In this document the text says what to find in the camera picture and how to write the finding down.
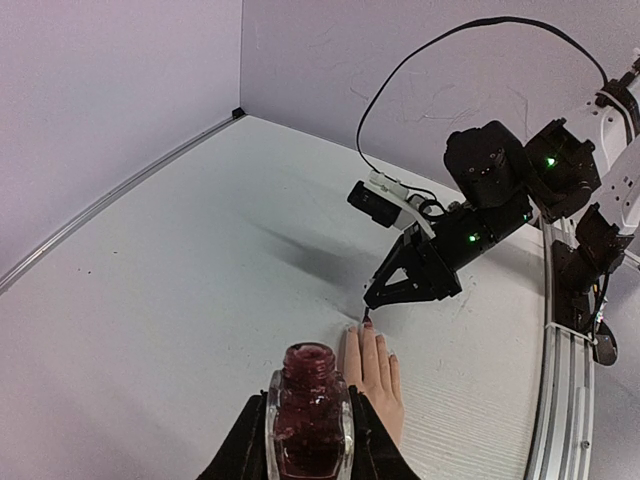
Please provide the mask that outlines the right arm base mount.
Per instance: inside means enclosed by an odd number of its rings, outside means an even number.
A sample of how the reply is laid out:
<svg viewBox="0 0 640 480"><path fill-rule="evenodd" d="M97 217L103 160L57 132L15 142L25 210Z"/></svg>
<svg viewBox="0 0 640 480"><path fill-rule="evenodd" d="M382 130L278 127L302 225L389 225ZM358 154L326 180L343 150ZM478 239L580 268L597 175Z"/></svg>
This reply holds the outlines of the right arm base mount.
<svg viewBox="0 0 640 480"><path fill-rule="evenodd" d="M618 344L603 314L608 268L595 264L582 246L573 249L559 240L551 244L551 267L552 321L586 339L596 363L614 365Z"/></svg>

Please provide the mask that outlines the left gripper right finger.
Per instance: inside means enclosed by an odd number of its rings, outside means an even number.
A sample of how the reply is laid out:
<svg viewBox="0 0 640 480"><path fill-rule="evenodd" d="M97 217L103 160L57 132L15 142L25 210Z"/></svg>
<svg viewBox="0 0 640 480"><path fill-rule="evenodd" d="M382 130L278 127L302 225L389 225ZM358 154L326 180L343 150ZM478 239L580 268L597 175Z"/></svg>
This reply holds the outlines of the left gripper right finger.
<svg viewBox="0 0 640 480"><path fill-rule="evenodd" d="M402 457L368 398L349 387L354 420L351 480L419 480Z"/></svg>

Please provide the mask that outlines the white nail polish cap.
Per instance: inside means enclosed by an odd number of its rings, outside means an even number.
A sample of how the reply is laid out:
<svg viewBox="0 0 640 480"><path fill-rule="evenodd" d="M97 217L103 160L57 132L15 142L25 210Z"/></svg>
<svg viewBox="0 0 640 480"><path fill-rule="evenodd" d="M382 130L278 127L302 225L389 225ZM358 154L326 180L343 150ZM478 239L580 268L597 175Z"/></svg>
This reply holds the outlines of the white nail polish cap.
<svg viewBox="0 0 640 480"><path fill-rule="evenodd" d="M363 318L362 318L362 322L361 322L362 326L364 328L372 328L373 327L373 321L370 317L370 308L369 307L365 307L364 308L364 313L363 313Z"/></svg>

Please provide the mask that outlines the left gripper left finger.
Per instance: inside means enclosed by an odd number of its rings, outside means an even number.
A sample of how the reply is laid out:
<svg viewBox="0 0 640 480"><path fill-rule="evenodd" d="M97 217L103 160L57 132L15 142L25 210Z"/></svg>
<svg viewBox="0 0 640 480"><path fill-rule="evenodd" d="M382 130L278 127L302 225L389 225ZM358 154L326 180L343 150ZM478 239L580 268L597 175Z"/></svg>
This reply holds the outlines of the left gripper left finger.
<svg viewBox="0 0 640 480"><path fill-rule="evenodd" d="M252 395L210 464L197 480L267 479L265 415L267 393Z"/></svg>

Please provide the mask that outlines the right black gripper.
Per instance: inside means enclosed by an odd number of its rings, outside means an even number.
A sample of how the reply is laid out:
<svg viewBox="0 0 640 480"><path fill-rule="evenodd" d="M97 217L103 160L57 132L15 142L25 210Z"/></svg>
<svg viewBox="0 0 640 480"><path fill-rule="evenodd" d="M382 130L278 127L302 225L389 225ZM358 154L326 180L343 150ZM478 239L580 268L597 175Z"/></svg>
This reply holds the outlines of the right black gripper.
<svg viewBox="0 0 640 480"><path fill-rule="evenodd" d="M454 297L462 288L455 271L415 223L404 230L376 270L364 294L369 308Z"/></svg>

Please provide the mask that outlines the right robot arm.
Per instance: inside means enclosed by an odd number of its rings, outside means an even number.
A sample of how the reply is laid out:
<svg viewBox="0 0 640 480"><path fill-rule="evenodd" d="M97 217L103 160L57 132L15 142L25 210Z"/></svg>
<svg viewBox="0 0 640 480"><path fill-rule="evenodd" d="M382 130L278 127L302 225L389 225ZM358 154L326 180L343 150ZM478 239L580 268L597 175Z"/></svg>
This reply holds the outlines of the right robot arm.
<svg viewBox="0 0 640 480"><path fill-rule="evenodd" d="M502 123L454 132L444 163L463 203L444 207L373 171L348 201L401 235L364 294L367 307L441 300L458 271L527 223L577 212L639 133L639 68L609 80L572 120L551 121L526 144Z"/></svg>

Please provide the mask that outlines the red nail polish bottle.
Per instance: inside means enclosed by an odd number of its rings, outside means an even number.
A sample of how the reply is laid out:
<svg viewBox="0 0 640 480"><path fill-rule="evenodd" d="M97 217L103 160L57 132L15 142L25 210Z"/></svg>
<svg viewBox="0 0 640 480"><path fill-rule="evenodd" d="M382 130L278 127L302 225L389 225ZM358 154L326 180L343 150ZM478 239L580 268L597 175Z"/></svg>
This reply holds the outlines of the red nail polish bottle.
<svg viewBox="0 0 640 480"><path fill-rule="evenodd" d="M314 342L288 347L267 392L268 477L348 479L354 431L352 402L333 350Z"/></svg>

